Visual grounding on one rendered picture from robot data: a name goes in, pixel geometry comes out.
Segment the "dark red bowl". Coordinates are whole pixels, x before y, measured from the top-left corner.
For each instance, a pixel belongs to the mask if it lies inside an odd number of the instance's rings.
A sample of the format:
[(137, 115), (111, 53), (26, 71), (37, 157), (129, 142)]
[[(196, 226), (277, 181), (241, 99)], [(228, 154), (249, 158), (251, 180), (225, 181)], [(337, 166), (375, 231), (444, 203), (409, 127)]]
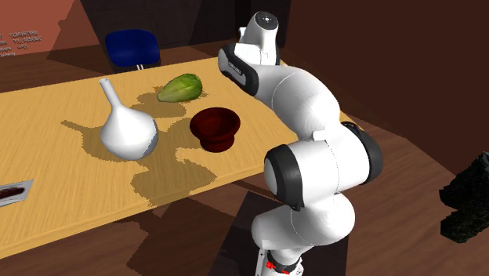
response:
[(190, 120), (190, 131), (201, 147), (212, 153), (230, 149), (241, 126), (239, 116), (224, 107), (210, 107), (199, 111)]

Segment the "green cabbage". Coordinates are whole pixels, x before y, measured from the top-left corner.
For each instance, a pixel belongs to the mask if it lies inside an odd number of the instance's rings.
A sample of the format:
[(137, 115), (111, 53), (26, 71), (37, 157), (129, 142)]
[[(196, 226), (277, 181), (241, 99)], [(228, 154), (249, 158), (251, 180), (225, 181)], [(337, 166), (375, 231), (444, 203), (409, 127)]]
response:
[(183, 102), (197, 99), (203, 90), (200, 78), (195, 74), (182, 74), (168, 82), (157, 94), (160, 102)]

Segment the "white long-necked vase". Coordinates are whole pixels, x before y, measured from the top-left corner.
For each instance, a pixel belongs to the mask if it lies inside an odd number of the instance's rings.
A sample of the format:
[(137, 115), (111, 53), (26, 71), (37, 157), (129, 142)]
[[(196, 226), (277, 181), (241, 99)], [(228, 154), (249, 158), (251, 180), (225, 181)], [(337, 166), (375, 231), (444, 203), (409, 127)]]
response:
[(149, 114), (122, 104), (108, 78), (101, 78), (99, 83), (111, 106), (100, 131), (102, 144), (110, 153), (125, 160), (145, 158), (158, 143), (156, 121)]

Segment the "blue chair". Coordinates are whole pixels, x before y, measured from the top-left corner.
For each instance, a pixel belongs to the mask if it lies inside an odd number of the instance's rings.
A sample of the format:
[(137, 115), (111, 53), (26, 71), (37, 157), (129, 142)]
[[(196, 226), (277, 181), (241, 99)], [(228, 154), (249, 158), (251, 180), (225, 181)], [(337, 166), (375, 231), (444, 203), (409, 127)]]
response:
[(158, 41), (149, 31), (130, 29), (111, 32), (105, 37), (105, 46), (115, 73), (161, 65)]

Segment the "dark rough-surfaced block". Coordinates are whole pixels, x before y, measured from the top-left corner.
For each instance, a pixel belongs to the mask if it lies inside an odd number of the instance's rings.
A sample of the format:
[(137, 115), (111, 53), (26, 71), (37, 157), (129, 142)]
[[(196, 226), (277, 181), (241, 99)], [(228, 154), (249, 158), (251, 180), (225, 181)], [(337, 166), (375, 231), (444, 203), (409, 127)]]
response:
[(489, 228), (489, 152), (480, 154), (447, 186), (439, 190), (440, 200), (455, 209), (440, 221), (440, 234), (453, 242), (465, 243)]

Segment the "grey tray with dark item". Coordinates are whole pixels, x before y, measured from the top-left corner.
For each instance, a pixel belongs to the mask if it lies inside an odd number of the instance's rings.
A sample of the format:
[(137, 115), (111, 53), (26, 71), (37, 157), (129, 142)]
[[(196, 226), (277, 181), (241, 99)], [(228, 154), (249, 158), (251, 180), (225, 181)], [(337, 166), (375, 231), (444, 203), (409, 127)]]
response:
[(0, 185), (0, 207), (24, 201), (31, 189), (33, 180)]

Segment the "pink wall picture with lettering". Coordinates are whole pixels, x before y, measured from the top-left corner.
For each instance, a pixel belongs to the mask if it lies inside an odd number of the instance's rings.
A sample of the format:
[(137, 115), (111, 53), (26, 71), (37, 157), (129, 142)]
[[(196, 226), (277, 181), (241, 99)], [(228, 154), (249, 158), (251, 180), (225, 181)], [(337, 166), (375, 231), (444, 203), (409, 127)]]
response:
[(53, 48), (74, 0), (0, 0), (0, 59)]

